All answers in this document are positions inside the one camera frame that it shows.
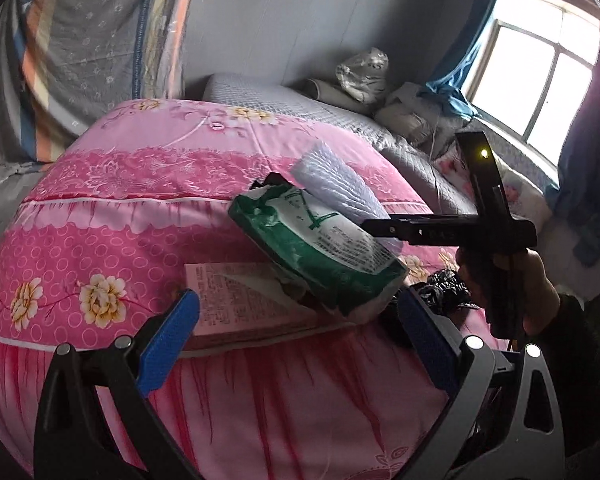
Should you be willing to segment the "person's right hand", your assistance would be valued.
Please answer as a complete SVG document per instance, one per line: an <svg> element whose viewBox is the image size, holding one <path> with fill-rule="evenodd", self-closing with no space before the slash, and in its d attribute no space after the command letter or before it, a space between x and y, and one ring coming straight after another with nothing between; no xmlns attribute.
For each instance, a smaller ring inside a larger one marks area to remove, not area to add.
<svg viewBox="0 0 600 480"><path fill-rule="evenodd" d="M484 271L475 263L469 252L458 248L455 255L458 274L465 282L472 300L491 313L495 296L486 289ZM494 255L488 268L498 268L506 274L516 274L520 278L518 302L522 312L522 328L527 336L536 336L550 324L560 308L560 297L554 285L547 278L544 263L537 252L526 249L513 255Z"/></svg>

